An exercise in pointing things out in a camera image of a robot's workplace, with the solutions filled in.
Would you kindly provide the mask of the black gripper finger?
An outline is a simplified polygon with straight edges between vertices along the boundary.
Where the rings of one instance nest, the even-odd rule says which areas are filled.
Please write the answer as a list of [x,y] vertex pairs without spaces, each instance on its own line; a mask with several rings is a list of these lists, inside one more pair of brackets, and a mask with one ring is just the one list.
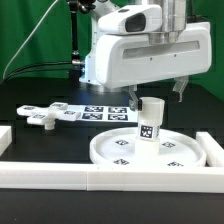
[[127,87],[127,91],[130,95],[129,107],[132,111],[141,111],[142,110],[142,100],[138,98],[135,94],[137,91],[137,86],[132,85]]
[[189,77],[188,76],[183,76],[183,77],[178,77],[175,79],[175,84],[172,89],[172,92],[175,96],[175,100],[177,102],[181,102],[183,99],[183,92],[188,84]]

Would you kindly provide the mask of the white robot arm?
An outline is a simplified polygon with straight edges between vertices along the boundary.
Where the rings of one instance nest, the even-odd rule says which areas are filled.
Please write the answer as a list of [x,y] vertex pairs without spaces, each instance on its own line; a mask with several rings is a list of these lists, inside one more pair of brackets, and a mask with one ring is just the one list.
[[186,18],[187,0],[131,0],[119,7],[96,0],[91,50],[80,80],[100,89],[126,89],[132,110],[142,101],[139,84],[175,79],[181,94],[188,77],[209,70],[212,61],[210,24]]

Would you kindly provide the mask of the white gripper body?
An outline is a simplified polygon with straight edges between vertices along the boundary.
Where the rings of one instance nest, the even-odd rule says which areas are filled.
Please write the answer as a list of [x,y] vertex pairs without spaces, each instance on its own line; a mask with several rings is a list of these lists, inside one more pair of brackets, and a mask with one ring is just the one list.
[[151,45],[147,34],[102,36],[96,47],[96,78],[107,88],[207,72],[212,50],[210,23],[190,23],[176,43]]

